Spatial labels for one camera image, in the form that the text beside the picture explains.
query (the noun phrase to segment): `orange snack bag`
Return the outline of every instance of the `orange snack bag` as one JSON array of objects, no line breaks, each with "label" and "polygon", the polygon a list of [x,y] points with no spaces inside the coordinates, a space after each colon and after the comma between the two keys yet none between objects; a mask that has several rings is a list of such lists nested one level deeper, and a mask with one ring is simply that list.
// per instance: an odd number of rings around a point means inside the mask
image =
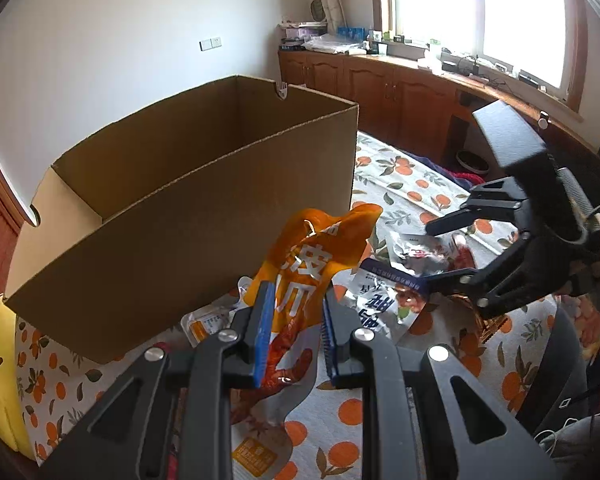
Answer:
[{"label": "orange snack bag", "polygon": [[382,208],[360,205],[336,218],[305,209],[284,227],[244,297],[253,306],[260,282],[276,283],[269,355],[257,390],[232,393],[236,479],[272,479],[292,445],[285,417],[314,387],[322,298],[336,272],[355,267]]}]

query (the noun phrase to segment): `silver screw head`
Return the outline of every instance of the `silver screw head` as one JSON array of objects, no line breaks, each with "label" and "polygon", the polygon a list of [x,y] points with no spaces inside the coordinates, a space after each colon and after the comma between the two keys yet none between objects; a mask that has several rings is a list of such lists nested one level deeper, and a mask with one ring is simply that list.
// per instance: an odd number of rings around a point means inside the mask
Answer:
[{"label": "silver screw head", "polygon": [[449,357],[449,350],[440,345],[432,346],[429,348],[429,357],[438,362],[446,361]]},{"label": "silver screw head", "polygon": [[371,341],[376,334],[368,328],[359,328],[353,333],[353,337],[360,341]]},{"label": "silver screw head", "polygon": [[238,333],[231,328],[225,328],[218,332],[218,339],[223,343],[232,343],[236,339],[238,339]]},{"label": "silver screw head", "polygon": [[147,361],[159,361],[164,357],[164,350],[157,346],[152,346],[144,352],[144,358]]}]

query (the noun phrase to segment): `window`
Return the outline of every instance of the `window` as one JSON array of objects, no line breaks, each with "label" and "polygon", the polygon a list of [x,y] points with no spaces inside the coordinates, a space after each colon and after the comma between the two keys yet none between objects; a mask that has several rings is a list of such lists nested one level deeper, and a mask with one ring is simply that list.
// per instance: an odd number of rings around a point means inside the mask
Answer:
[{"label": "window", "polygon": [[573,30],[566,0],[385,0],[388,23],[415,41],[514,67],[565,98]]}]

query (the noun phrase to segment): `foil snack packet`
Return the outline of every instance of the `foil snack packet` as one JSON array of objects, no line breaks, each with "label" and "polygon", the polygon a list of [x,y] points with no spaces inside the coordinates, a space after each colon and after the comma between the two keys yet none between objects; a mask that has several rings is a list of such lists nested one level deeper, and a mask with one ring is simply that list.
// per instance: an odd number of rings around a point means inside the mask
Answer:
[{"label": "foil snack packet", "polygon": [[428,299],[423,278],[366,258],[340,303],[357,311],[362,326],[397,343]]},{"label": "foil snack packet", "polygon": [[286,224],[248,288],[276,283],[269,354],[257,390],[234,390],[231,438],[234,478],[272,480],[286,465],[291,440],[283,423],[314,387],[322,298],[336,272],[358,264],[382,208],[365,204],[340,218],[304,210]]},{"label": "foil snack packet", "polygon": [[195,348],[210,335],[231,325],[235,312],[247,307],[244,295],[252,281],[248,276],[241,277],[237,288],[182,317],[180,325],[191,346]]},{"label": "foil snack packet", "polygon": [[388,237],[391,266],[413,276],[430,276],[456,269],[475,269],[474,257],[461,232],[440,236],[406,235]]}]

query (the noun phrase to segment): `red cloth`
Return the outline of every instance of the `red cloth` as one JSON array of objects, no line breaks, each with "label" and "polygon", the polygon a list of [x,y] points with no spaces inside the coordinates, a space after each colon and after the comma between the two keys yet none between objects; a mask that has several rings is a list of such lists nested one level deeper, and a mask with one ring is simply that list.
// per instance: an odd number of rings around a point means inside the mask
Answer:
[{"label": "red cloth", "polygon": [[480,175],[476,175],[475,173],[456,173],[455,171],[449,171],[449,173],[456,178],[464,178],[465,180],[468,180],[474,186],[485,183],[485,180]]}]

